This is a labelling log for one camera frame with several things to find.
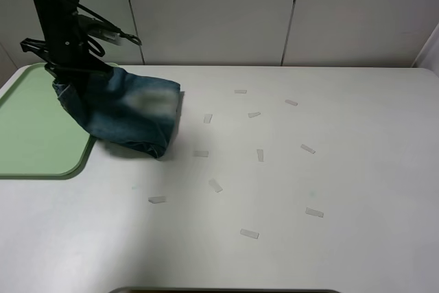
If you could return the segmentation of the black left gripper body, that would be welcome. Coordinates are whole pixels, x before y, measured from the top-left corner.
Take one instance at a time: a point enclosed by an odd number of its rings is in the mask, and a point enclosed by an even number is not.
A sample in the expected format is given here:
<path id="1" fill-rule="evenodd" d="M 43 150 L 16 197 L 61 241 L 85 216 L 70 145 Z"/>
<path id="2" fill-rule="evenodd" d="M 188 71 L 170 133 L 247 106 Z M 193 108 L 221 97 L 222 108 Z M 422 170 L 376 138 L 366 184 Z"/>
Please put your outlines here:
<path id="1" fill-rule="evenodd" d="M 78 17 L 70 12 L 37 8 L 44 40 L 26 38 L 24 52 L 32 52 L 46 62 L 45 68 L 58 79 L 87 79 L 92 74 L 110 76 L 112 67 L 94 57 L 80 29 Z"/>

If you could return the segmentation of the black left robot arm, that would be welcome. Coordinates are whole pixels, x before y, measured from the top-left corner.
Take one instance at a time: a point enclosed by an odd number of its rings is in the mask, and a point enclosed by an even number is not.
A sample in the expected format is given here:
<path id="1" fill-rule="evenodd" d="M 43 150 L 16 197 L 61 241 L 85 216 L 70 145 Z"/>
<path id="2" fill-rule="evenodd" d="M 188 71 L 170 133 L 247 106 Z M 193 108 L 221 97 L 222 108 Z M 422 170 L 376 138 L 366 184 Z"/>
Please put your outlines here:
<path id="1" fill-rule="evenodd" d="M 105 74 L 112 67 L 91 54 L 89 37 L 80 23 L 79 0 L 33 0 L 43 40 L 26 38 L 24 52 L 47 63 L 54 75 Z"/>

